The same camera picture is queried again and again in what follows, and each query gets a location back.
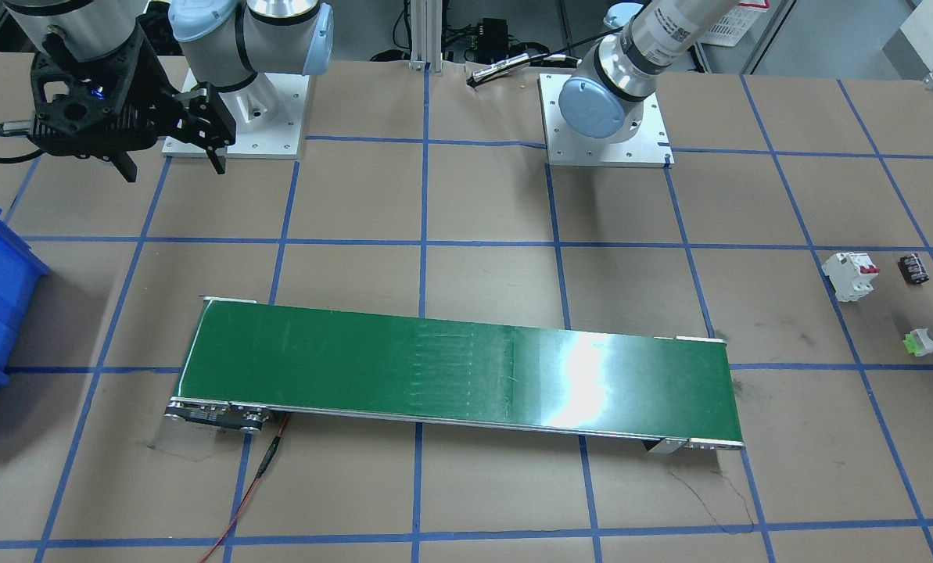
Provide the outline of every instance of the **blue joint cap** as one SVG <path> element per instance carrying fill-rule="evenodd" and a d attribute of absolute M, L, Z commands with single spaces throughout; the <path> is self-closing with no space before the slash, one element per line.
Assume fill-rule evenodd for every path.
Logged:
<path fill-rule="evenodd" d="M 331 64 L 331 50 L 334 47 L 334 10 L 330 4 L 320 4 L 317 26 L 313 29 L 310 51 L 306 54 L 303 74 L 313 76 L 325 74 Z"/>
<path fill-rule="evenodd" d="M 201 39 L 226 23 L 237 0 L 173 0 L 167 13 L 174 38 L 187 43 Z"/>
<path fill-rule="evenodd" d="M 626 111 L 612 92 L 580 76 L 567 79 L 558 103 L 567 124 L 587 138 L 608 138 L 619 131 L 626 120 Z"/>

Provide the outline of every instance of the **label sticker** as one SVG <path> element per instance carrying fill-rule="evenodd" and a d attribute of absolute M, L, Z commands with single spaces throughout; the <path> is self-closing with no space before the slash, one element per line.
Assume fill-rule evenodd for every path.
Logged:
<path fill-rule="evenodd" d="M 674 6 L 657 8 L 646 18 L 645 25 L 653 43 L 641 48 L 641 53 L 658 66 L 673 63 L 684 52 L 684 42 L 699 29 Z"/>

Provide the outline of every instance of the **white circuit breaker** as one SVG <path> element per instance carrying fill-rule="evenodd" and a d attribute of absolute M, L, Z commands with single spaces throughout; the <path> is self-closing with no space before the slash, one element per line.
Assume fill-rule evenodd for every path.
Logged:
<path fill-rule="evenodd" d="M 834 297 L 839 302 L 855 302 L 873 291 L 871 279 L 880 274 L 870 254 L 837 253 L 820 267 L 834 286 Z"/>

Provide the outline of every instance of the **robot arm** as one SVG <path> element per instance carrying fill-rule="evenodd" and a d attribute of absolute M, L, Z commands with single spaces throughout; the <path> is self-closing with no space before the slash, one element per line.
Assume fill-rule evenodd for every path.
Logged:
<path fill-rule="evenodd" d="M 143 2 L 5 0 L 5 7 L 38 48 L 34 117 L 23 133 L 38 149 L 93 156 L 135 181 L 129 152 L 172 136 L 205 149 L 223 174 L 233 117 L 208 84 L 184 93 L 170 85 L 136 20 Z M 0 135 L 13 134 L 18 127 L 0 127 Z"/>
<path fill-rule="evenodd" d="M 175 0 L 170 22 L 199 82 L 180 92 L 138 25 L 144 1 L 4 4 L 38 53 L 34 116 L 0 124 L 0 136 L 25 135 L 38 151 L 0 163 L 93 156 L 135 181 L 128 153 L 167 136 L 200 147 L 223 174 L 241 127 L 274 118 L 263 74 L 322 74 L 331 56 L 333 13 L 320 0 Z"/>
<path fill-rule="evenodd" d="M 574 131 L 603 142 L 637 134 L 656 79 L 737 0 L 654 0 L 588 52 L 566 81 L 560 112 Z"/>

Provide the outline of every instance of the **white mounting plate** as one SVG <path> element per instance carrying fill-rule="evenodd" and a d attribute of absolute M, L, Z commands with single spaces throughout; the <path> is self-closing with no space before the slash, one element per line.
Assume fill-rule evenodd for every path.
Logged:
<path fill-rule="evenodd" d="M 674 163 L 667 146 L 667 129 L 660 114 L 656 94 L 644 100 L 644 118 L 636 135 L 627 142 L 606 143 L 585 138 L 563 120 L 556 100 L 569 74 L 539 74 L 542 124 L 546 128 L 549 163 L 562 167 L 639 167 L 660 168 Z"/>
<path fill-rule="evenodd" d="M 268 74 L 268 78 L 275 85 L 282 104 L 275 120 L 259 131 L 237 132 L 237 142 L 227 147 L 227 158 L 298 158 L 310 78 L 299 74 Z M 195 76 L 189 70 L 181 91 L 195 87 L 196 83 Z M 163 154 L 187 158 L 206 157 L 205 151 L 199 147 L 173 138 L 163 142 Z"/>

